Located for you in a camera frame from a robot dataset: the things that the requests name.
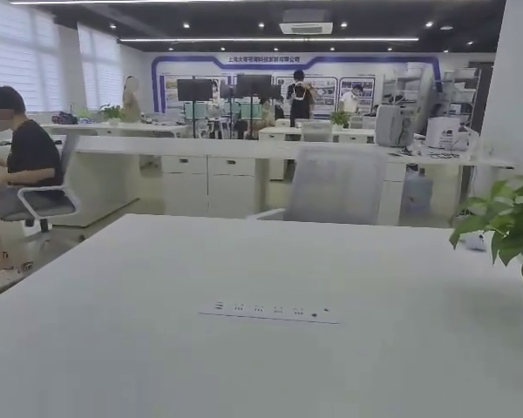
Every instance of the window blind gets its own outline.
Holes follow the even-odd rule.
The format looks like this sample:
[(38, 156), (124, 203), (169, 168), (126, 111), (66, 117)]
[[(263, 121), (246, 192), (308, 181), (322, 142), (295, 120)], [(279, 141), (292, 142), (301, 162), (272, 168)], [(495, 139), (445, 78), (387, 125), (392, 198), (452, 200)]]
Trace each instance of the window blind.
[(122, 105), (124, 81), (116, 38), (82, 25), (78, 27), (78, 34), (87, 107)]
[(27, 111), (63, 110), (58, 28), (51, 15), (0, 0), (0, 85), (19, 91)]

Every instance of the gray floor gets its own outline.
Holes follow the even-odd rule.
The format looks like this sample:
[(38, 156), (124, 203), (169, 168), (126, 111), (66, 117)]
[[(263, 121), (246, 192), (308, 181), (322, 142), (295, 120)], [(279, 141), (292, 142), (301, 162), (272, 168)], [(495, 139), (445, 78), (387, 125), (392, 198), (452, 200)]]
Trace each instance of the gray floor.
[[(427, 167), (426, 173), (428, 177), (434, 180), (432, 213), (426, 217), (402, 218), (400, 221), (401, 226), (448, 227), (447, 220), (452, 214), (454, 196), (457, 191), (457, 168), (453, 169), (446, 166)], [(268, 205), (270, 208), (287, 205), (292, 174), (293, 171), (291, 170), (288, 173), (287, 180), (270, 183), (268, 189)], [(142, 172), (138, 201), (85, 229), (60, 228), (58, 230), (63, 236), (76, 239), (81, 233), (86, 237), (92, 236), (126, 213), (164, 214), (164, 201), (161, 198), (161, 193), (159, 169), (147, 167)], [(20, 236), (34, 233), (36, 230), (37, 228), (23, 228), (20, 223), (0, 224), (0, 235), (3, 237), (4, 245), (14, 264), (21, 265), (25, 261), (31, 260), (31, 252), (35, 252), (36, 248), (34, 246), (16, 245), (16, 241), (19, 240)], [(51, 252), (50, 256), (45, 257), (47, 260), (53, 260), (57, 257), (54, 253), (55, 248), (47, 249), (47, 251)]]

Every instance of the ceiling vent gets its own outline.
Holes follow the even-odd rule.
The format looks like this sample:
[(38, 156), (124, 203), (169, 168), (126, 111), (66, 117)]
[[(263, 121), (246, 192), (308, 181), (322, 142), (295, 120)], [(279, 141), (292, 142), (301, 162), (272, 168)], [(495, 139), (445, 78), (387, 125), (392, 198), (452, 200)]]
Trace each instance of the ceiling vent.
[(333, 21), (327, 10), (285, 10), (279, 26), (285, 35), (329, 35), (333, 31)]

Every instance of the ceiling light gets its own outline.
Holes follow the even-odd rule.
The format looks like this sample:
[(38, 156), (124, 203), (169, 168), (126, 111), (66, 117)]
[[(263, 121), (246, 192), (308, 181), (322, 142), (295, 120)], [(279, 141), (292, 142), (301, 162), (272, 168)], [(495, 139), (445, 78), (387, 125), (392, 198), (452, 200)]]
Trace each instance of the ceiling light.
[(418, 42), (417, 37), (129, 37), (120, 42)]
[[(225, 3), (238, 3), (243, 0), (224, 0)], [(37, 4), (134, 4), (134, 3), (223, 3), (222, 0), (13, 0), (11, 4), (37, 5)]]

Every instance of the potted plant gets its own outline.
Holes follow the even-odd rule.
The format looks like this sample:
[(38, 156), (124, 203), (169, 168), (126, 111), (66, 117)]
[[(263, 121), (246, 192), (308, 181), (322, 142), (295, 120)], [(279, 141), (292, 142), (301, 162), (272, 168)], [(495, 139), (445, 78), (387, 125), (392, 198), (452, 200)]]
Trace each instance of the potted plant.
[(111, 126), (118, 125), (124, 116), (120, 106), (110, 106), (110, 104), (103, 104), (99, 108), (98, 112), (103, 115), (103, 117)]
[(469, 198), (460, 209), (470, 215), (453, 231), (453, 248), (464, 233), (490, 232), (492, 262), (499, 258), (507, 266), (518, 256), (523, 261), (523, 176), (497, 181), (487, 199)]
[(335, 130), (341, 130), (350, 122), (350, 115), (346, 111), (334, 111), (329, 118)]

